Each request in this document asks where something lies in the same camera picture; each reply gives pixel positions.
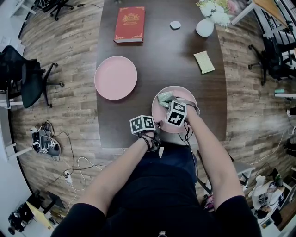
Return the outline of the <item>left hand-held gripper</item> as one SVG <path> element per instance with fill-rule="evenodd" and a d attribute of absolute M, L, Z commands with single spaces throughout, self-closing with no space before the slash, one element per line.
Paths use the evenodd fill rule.
<path fill-rule="evenodd" d="M 158 136 L 159 129 L 164 122 L 154 122 L 152 116 L 140 115 L 129 121 L 131 133 L 138 138 L 142 138 L 148 146 L 148 151 L 157 151 L 161 141 Z"/>

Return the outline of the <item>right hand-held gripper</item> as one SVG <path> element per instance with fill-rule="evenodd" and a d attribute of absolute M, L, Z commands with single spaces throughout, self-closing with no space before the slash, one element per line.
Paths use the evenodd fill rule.
<path fill-rule="evenodd" d="M 200 114 L 200 110 L 194 102 L 191 101 L 179 101 L 179 97 L 170 96 L 161 103 L 161 106 L 168 109 L 165 117 L 165 123 L 181 127 L 187 117 L 187 106 L 193 107 L 197 114 Z"/>

